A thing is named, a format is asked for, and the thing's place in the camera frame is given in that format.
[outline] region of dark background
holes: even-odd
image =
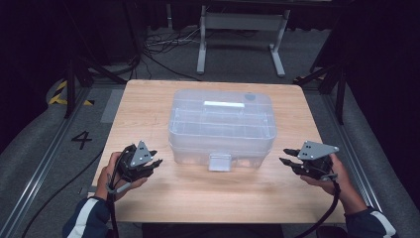
[[[146,26],[167,27],[164,5],[129,7],[139,40]],[[332,32],[317,66],[348,60],[348,84],[396,174],[419,207],[420,193],[415,187],[420,180],[416,168],[416,148],[420,145],[417,9],[415,1],[355,1]],[[46,94],[63,77],[74,53],[102,65],[133,56],[132,44],[127,44],[130,29],[122,11],[118,2],[0,3],[0,152],[47,109]],[[192,14],[182,17],[185,11]],[[198,16],[199,7],[178,5],[172,11],[173,28],[198,24]],[[111,17],[118,20],[106,22]],[[288,27],[331,29],[336,20],[335,11],[298,10],[292,12]]]

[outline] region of wooden table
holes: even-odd
[[[168,143],[173,94],[181,88],[260,92],[269,95],[277,137],[259,169],[233,168],[229,173],[180,165]],[[292,158],[283,149],[300,149],[305,140],[321,142],[302,89],[296,85],[131,80],[124,91],[105,151],[92,185],[112,152],[146,142],[163,159],[140,188],[116,203],[117,219],[130,222],[313,223],[333,197],[310,186],[278,159]],[[339,203],[326,222],[344,223]]]

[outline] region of person's left hand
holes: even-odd
[[[108,190],[106,189],[106,185],[108,182],[108,175],[109,177],[112,176],[114,172],[114,168],[115,168],[115,163],[117,162],[120,155],[121,155],[121,152],[112,153],[108,166],[102,169],[101,175],[99,176],[99,179],[98,179],[95,196],[103,198],[105,200],[107,199]],[[136,181],[133,181],[127,189],[116,194],[116,201],[119,200],[121,197],[123,197],[127,193],[127,191],[141,186],[147,180],[148,180],[147,178],[140,178]],[[115,185],[115,188],[121,187],[127,183],[123,179],[120,179],[120,175],[118,173],[115,175],[115,179],[114,179],[114,182],[117,182],[117,181],[118,183]]]

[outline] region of storage box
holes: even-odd
[[[175,92],[168,130],[177,163],[224,172],[258,168],[277,133],[267,95],[197,89]]]

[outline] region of white stripe on sleeve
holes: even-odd
[[[393,228],[391,223],[388,221],[388,219],[386,219],[386,217],[382,213],[378,211],[373,211],[371,215],[376,217],[379,220],[379,222],[382,223],[382,226],[386,231],[386,235],[384,235],[383,238],[390,238],[391,236],[396,234],[395,228]]]
[[[86,203],[84,203],[79,215],[77,216],[76,224],[67,236],[68,238],[77,238],[83,235],[84,229],[86,228],[87,217],[96,202],[98,202],[98,200],[88,199]]]

